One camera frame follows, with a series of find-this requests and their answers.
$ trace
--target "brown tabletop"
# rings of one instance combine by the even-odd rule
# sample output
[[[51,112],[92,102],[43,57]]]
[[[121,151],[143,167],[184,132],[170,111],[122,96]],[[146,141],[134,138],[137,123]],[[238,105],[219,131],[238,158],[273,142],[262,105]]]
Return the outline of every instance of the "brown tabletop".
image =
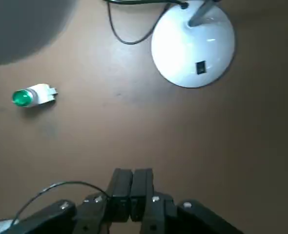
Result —
[[[246,233],[288,233],[288,4],[221,5],[237,31],[233,65],[184,89],[159,74],[150,39],[114,38],[101,0],[0,1],[0,219],[53,182],[106,188],[116,167],[152,167],[177,202],[197,199]],[[113,6],[118,33],[138,39],[162,7]],[[58,89],[55,105],[11,103],[38,83]],[[92,192],[61,188],[26,214]]]

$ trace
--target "black cable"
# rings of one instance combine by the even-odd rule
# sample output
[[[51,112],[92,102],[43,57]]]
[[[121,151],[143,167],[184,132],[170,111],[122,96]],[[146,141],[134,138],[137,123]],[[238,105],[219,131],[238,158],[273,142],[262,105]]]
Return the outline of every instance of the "black cable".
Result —
[[[116,29],[114,27],[114,23],[113,23],[113,19],[111,16],[111,7],[110,7],[110,3],[107,2],[107,9],[108,9],[108,18],[109,18],[109,24],[111,27],[111,30],[113,31],[113,34],[115,35],[115,37],[118,39],[118,41],[120,41],[123,44],[127,44],[127,45],[135,45],[138,43],[141,43],[142,41],[146,40],[147,38],[149,38],[149,36],[153,33],[158,21],[160,20],[160,18],[164,15],[164,13],[170,8],[171,4],[167,3],[163,9],[163,11],[161,12],[161,14],[159,15],[157,21],[154,23],[154,25],[151,27],[151,29],[139,40],[136,41],[125,41],[122,40],[121,37],[119,37],[119,35],[116,32]]]
[[[139,4],[150,4],[150,3],[173,3],[178,4],[182,7],[182,9],[187,8],[187,2],[181,2],[179,0],[104,0],[113,4],[120,5],[139,5]]]
[[[33,198],[31,198],[26,204],[24,204],[24,206],[16,213],[10,227],[12,227],[16,220],[19,218],[19,216],[21,215],[21,213],[34,201],[36,200],[39,196],[43,195],[44,193],[50,191],[51,189],[54,189],[56,187],[62,186],[62,185],[66,185],[66,184],[80,184],[80,185],[84,185],[84,186],[88,186],[91,187],[93,189],[96,189],[98,191],[100,191],[102,194],[104,194],[107,198],[110,198],[110,196],[102,189],[100,189],[99,187],[93,185],[93,184],[89,184],[83,181],[64,181],[64,182],[58,182],[55,184],[50,185],[49,187],[43,189],[41,192],[39,192],[37,195],[35,195]]]

